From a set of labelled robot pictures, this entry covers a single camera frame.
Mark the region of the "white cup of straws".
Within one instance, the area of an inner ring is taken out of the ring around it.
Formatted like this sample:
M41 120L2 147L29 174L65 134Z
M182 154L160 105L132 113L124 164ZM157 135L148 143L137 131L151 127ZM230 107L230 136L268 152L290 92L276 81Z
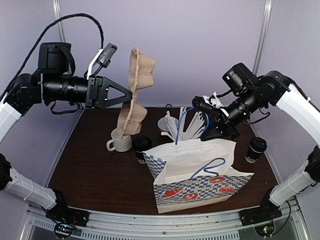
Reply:
M209 115L201 111L195 111L194 107L187 108L185 106L180 107L178 115L178 128L177 131L161 131L162 136L167 136L174 143L180 141L199 139L209 125ZM187 120L188 113L193 113L191 120ZM168 110L164 117L173 117Z

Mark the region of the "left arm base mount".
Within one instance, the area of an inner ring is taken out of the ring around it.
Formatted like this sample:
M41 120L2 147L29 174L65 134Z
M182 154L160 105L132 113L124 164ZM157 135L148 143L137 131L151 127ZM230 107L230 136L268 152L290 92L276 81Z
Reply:
M86 227L90 213L85 210L67 208L66 212L42 209L45 216L54 223L53 233L58 239L65 240L81 234L80 227Z

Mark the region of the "black plastic cup lid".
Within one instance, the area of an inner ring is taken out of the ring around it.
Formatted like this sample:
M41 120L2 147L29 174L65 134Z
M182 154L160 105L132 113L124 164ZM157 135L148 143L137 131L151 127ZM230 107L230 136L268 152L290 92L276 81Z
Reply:
M267 149L267 142L261 137L254 137L250 140L249 146L253 151L263 153Z
M138 135L132 140L132 147L135 151L143 152L152 148L152 140L145 135Z

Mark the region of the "checkered paper takeout bag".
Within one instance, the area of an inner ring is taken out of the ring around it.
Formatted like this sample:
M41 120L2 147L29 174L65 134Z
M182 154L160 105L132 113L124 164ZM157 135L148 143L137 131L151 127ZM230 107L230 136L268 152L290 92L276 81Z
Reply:
M228 200L253 177L232 167L236 142L175 137L143 151L160 214Z

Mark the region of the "white ceramic bowl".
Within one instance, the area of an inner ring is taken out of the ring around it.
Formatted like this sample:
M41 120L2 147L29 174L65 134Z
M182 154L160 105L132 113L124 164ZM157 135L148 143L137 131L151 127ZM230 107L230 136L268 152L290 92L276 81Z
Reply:
M166 116L159 119L157 126L162 132L174 132L178 130L179 120L172 116Z

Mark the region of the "aluminium front rail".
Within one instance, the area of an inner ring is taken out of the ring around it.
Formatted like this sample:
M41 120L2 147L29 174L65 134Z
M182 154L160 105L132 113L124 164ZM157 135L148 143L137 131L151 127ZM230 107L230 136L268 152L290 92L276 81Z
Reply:
M308 240L310 235L296 199L281 206L282 216L243 225L238 210L181 215L137 215L89 211L86 226L71 240L260 240L258 231L274 224L272 240Z

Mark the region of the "right aluminium corner post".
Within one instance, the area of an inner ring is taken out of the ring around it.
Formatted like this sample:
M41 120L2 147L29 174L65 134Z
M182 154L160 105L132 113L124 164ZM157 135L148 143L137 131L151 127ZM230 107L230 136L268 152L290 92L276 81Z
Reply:
M263 58L263 52L267 43L268 33L270 29L270 22L271 22L271 15L272 15L272 0L265 0L264 1L264 9L263 9L263 15L261 20L261 26L260 26L260 33L259 33L259 39L257 44L257 49L255 53L255 58L253 62L253 73L258 74L262 58Z

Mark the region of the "black paper coffee cup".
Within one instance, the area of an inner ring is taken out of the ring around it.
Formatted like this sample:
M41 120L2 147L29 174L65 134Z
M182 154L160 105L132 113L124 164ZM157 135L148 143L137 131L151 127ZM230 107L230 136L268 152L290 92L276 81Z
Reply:
M249 147L245 155L247 162L254 164L258 158L266 151L267 142L261 137L254 137L249 142Z
M132 140L132 148L140 164L146 164L143 152L152 148L152 140L145 135L138 135Z

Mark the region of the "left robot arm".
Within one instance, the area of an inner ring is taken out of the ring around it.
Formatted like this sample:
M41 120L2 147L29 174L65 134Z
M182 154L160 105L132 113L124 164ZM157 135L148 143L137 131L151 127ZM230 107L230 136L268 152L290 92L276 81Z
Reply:
M99 75L99 69L108 67L117 46L101 45L90 62L84 76L75 76L75 60L71 44L42 42L37 39L33 49L38 49L38 64L34 73L19 70L0 97L0 137L4 139L11 128L33 105L44 103L53 108L57 101L84 104L88 109L105 109L128 103L133 93ZM72 218L63 193L41 186L17 172L4 156L0 158L0 188L40 205L47 214L61 222Z

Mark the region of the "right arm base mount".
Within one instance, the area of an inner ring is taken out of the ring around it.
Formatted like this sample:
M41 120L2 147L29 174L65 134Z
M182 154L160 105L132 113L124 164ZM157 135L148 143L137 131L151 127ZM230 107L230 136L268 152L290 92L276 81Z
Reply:
M239 211L242 226L253 226L259 237L271 237L276 230L275 219L282 216L279 209L270 210L265 207L254 207Z

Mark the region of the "cream ribbed ceramic mug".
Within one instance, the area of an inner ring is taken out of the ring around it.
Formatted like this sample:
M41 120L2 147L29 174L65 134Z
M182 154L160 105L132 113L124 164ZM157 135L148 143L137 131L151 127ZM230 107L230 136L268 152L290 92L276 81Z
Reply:
M120 131L116 128L111 132L110 136L111 139L106 143L106 149L109 152L124 153L131 149L132 137L130 135L120 135Z

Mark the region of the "brown pulp cup carrier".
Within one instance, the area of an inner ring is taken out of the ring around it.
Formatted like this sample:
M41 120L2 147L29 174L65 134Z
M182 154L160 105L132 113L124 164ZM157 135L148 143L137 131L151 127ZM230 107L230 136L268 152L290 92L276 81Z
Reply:
M124 103L119 112L116 130L121 138L136 135L141 131L142 121L148 111L138 103L138 91L154 85L153 71L155 67L155 59L140 53L137 47L131 50L128 88L132 93L132 99Z

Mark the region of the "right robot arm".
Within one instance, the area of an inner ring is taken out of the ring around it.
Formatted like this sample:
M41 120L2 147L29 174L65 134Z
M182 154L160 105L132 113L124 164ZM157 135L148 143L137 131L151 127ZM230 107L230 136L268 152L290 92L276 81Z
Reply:
M257 208L258 219L266 221L285 201L320 181L320 111L291 78L278 71L257 77L249 70L232 68L222 78L237 97L230 105L218 106L212 102L213 96L192 100L193 107L209 115L202 141L238 137L238 124L256 110L272 105L293 118L316 142L302 167L273 187Z

